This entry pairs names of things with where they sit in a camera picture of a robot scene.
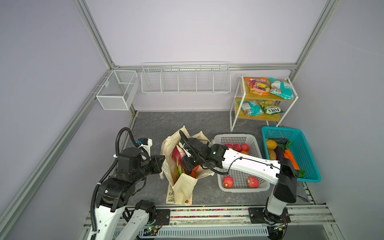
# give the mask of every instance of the gray floor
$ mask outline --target gray floor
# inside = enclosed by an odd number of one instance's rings
[[[228,112],[140,112],[133,127],[135,139],[141,137],[151,138],[153,146],[151,154],[159,154],[161,143],[185,126],[190,135],[200,131],[213,139],[215,135],[231,133],[229,131]],[[233,133],[245,133],[255,136],[260,151],[265,157],[262,137],[264,121],[238,119]],[[136,195],[131,196],[128,205],[134,206],[141,199],[154,202],[157,206],[164,205],[168,188],[168,180],[160,179],[158,174],[150,175],[147,185]],[[273,185],[265,192],[257,193],[231,193],[223,192],[218,187],[217,176],[209,176],[197,181],[193,190],[193,205],[264,205],[272,191]],[[297,195],[306,197],[302,183],[297,186]],[[297,199],[295,204],[308,204]]]

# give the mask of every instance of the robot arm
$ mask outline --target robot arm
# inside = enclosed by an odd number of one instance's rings
[[[252,157],[229,149],[226,146],[214,144],[212,147],[201,143],[198,139],[188,139],[182,131],[180,144],[187,156],[183,158],[183,164],[192,170],[198,165],[208,168],[217,174],[226,175],[214,168],[235,169],[265,179],[275,185],[268,199],[264,212],[267,222],[274,222],[281,218],[287,203],[296,202],[297,172],[290,160],[282,158],[266,160]]]
[[[132,133],[128,128],[119,131],[116,138],[115,155],[119,164],[116,167],[116,173],[106,180],[102,179],[95,189],[97,190],[96,200],[93,201],[94,198],[92,200],[93,207],[96,206],[94,208],[95,217],[92,217],[91,205],[92,232],[89,234],[88,240],[112,239],[129,197],[137,192],[135,192],[136,183],[144,180],[149,174],[160,173],[165,159],[165,156],[150,156],[151,139],[139,139],[139,142],[134,142],[136,147],[124,149],[119,153],[118,140],[123,130],[128,131],[133,141]],[[180,135],[182,137],[180,145],[187,153],[187,156],[183,158],[183,164],[189,170],[201,165],[203,168],[226,175],[226,172],[214,168],[235,169],[267,180],[275,186],[265,209],[261,209],[259,211],[261,214],[254,218],[257,223],[271,225],[278,222],[289,222],[289,218],[284,214],[285,206],[287,203],[296,202],[297,185],[297,172],[290,160],[283,158],[276,161],[252,157],[219,144],[208,147],[208,144],[203,144],[196,138],[188,139],[182,131],[180,131]],[[104,175],[105,177],[109,175],[110,170]],[[147,223],[153,223],[155,218],[154,203],[141,200],[136,204],[132,216],[116,240],[135,239],[139,231]]]

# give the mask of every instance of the teal snack bag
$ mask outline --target teal snack bag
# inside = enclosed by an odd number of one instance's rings
[[[270,94],[279,96],[285,100],[292,100],[294,98],[292,88],[289,83],[279,81],[274,78],[269,78],[269,80],[271,81]]]
[[[247,117],[255,117],[263,113],[263,110],[259,107],[256,101],[243,102],[241,109],[243,109],[243,112]]]

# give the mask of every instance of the wire basket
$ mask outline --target wire basket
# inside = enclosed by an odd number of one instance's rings
[[[136,71],[113,70],[96,97],[105,110],[129,110],[138,88]]]
[[[141,90],[144,94],[229,93],[229,64],[143,66]]]
[[[297,181],[320,182],[321,176],[319,170],[314,162],[311,150],[303,132],[298,129],[285,127],[263,127],[262,132],[265,152],[268,152],[266,140],[269,138],[286,138],[292,142],[292,145],[289,146],[288,149],[291,150],[300,170],[306,171],[304,178],[298,178]]]
[[[251,134],[220,134],[215,136],[214,141],[216,144],[221,145],[225,145],[228,143],[232,145],[241,145],[246,143],[249,145],[248,154],[250,156],[262,158],[259,146],[257,145],[256,138]],[[230,169],[229,174],[227,176],[233,178],[234,181],[233,187],[229,189],[223,186],[223,179],[226,177],[226,175],[217,175],[218,186],[224,192],[263,192],[267,191],[270,187],[270,183],[264,180],[263,178],[253,176],[245,172],[240,172],[238,170]],[[249,177],[257,178],[260,183],[258,188],[250,188],[248,186],[247,180]]]

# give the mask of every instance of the potato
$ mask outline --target potato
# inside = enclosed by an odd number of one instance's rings
[[[276,160],[276,153],[273,149],[268,149],[268,155],[270,160]]]

